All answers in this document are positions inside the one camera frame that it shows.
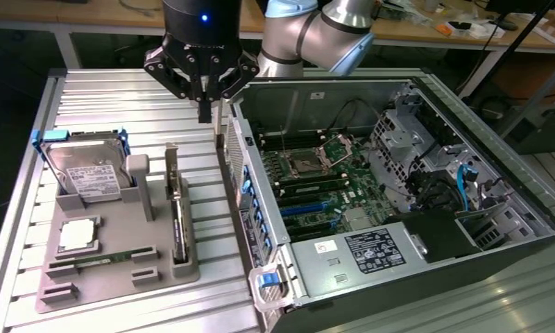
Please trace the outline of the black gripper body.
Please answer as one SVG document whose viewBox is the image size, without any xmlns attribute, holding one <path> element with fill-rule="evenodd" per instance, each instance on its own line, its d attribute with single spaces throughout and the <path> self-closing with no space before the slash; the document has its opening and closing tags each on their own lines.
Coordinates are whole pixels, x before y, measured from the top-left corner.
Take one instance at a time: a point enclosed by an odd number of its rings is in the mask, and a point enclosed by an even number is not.
<svg viewBox="0 0 555 333">
<path fill-rule="evenodd" d="M 164 1 L 164 52 L 189 77 L 193 100 L 217 100 L 240 77 L 240 1 Z"/>
</svg>

